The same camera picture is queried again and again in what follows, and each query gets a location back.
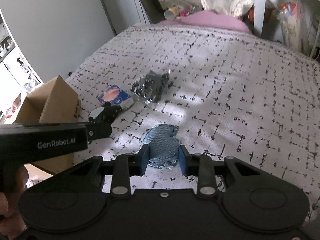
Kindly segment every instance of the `cardboard box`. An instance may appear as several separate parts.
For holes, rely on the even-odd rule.
[[[77,122],[81,110],[78,94],[58,76],[27,95],[14,123]],[[74,154],[32,163],[55,175],[73,166]]]

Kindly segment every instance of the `pink fabric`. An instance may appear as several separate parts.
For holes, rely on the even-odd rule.
[[[232,31],[239,31],[245,33],[251,33],[247,25],[227,15],[219,15],[210,11],[201,11],[187,17],[181,17],[173,21],[162,21],[158,25],[192,25],[199,27],[213,27],[220,29],[227,29]]]

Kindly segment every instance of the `bed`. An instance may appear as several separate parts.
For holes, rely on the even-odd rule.
[[[319,67],[279,43],[247,33],[130,27],[67,79],[82,101],[81,121],[100,106],[97,96],[108,86],[129,91],[150,70],[171,70],[166,91],[156,105],[136,101],[121,113],[111,137],[75,154],[75,164],[95,155],[113,160],[138,151],[150,128],[174,124],[190,153],[214,160],[232,155],[302,188],[310,201],[307,223],[313,223],[320,215]],[[145,176],[131,178],[132,189],[196,188],[196,183],[181,176],[179,165],[166,171],[148,168]]]

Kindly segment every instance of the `patterned fabric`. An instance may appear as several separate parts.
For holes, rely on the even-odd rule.
[[[150,148],[150,167],[171,170],[177,165],[180,140],[174,136],[178,130],[176,125],[160,124],[148,131],[142,142]]]
[[[109,85],[129,91],[150,70],[171,70],[161,101],[136,102],[113,123],[110,138],[75,155],[113,160],[135,152],[148,129],[179,126],[190,153],[214,160],[235,156],[289,181],[308,195],[308,219],[320,216],[319,64],[281,44],[250,34],[191,26],[130,27],[67,79],[82,101],[81,120],[100,106]],[[148,168],[132,188],[196,188],[197,179]],[[105,191],[109,191],[110,178]]]

